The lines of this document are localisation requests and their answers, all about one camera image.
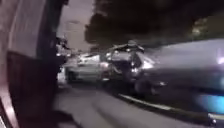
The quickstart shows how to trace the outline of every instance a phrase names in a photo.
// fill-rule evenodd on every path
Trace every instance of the parked car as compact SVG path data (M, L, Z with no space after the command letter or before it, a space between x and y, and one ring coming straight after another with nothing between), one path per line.
M137 64L133 63L138 54L143 55L144 48L139 45L121 45L111 48L106 53L106 59L101 62L103 82L120 81L126 83L133 83L137 69Z
M135 91L187 111L224 114L224 40L161 47L148 55L155 64L144 70Z
M79 80L95 81L99 79L100 59L98 54L82 54L73 58L65 65L65 78L67 83Z

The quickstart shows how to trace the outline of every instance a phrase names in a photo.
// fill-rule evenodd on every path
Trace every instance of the asphalt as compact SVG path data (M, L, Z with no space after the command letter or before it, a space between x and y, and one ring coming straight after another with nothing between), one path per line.
M102 91L96 85L96 83L67 85L59 91L55 100L55 110L67 114L68 117L68 120L60 123L61 128L209 127L165 116L163 113L166 110L158 112L150 107L143 109Z

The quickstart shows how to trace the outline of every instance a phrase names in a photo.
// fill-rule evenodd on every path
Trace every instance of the white car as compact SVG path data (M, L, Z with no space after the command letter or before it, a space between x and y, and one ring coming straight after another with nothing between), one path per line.
M100 71L100 56L84 54L68 61L65 66L65 77L68 83L77 80L95 81L99 79Z

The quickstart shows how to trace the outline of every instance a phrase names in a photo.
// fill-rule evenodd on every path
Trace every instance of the tire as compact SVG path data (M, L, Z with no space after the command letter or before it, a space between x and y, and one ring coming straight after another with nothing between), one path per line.
M70 71L69 69L65 70L65 79L67 84L73 84L77 80L77 74Z
M138 96L149 98L157 94L152 84L145 79L139 79L134 85L134 91Z

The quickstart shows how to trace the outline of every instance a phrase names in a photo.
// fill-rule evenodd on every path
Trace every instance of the dark car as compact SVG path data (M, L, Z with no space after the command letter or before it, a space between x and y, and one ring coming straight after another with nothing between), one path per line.
M161 47L148 55L155 64L144 70L135 91L175 108L224 114L224 40Z
M137 44L124 44L109 49L102 60L102 80L121 80L130 82L128 78L132 65L132 55L136 52L143 53L144 48Z

